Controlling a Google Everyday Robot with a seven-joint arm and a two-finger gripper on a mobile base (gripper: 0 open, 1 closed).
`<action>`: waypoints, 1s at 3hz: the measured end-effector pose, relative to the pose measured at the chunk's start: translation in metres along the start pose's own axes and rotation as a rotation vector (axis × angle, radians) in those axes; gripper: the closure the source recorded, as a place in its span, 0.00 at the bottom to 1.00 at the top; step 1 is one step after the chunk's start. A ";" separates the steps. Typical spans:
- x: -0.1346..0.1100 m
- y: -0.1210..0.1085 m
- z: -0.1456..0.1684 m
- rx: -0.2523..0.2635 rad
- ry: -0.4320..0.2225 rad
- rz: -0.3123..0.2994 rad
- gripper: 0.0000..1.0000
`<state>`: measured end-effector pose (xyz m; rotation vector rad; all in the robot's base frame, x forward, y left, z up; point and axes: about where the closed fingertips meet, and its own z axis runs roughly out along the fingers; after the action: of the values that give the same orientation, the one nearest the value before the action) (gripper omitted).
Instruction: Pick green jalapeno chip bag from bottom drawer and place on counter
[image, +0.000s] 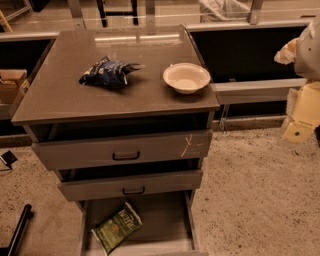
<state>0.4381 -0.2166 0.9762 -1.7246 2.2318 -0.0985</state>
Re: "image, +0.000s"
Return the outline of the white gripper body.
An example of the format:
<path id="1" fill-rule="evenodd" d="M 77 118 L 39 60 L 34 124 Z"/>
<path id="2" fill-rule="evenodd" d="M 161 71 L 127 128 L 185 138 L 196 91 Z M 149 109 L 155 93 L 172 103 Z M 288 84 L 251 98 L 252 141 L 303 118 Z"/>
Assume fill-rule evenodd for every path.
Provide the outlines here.
<path id="1" fill-rule="evenodd" d="M 286 119 L 281 139 L 290 143 L 305 142 L 320 126 L 320 82 L 307 83 L 287 95 Z"/>

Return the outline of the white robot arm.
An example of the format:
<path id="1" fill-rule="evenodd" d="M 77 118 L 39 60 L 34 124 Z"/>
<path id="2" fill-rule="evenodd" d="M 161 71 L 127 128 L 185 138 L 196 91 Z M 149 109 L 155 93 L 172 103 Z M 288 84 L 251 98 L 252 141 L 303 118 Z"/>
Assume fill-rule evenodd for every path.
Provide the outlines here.
<path id="1" fill-rule="evenodd" d="M 304 77 L 306 84 L 288 92 L 281 138 L 303 143 L 320 125 L 320 16 L 296 40 L 294 53 L 295 73 Z"/>

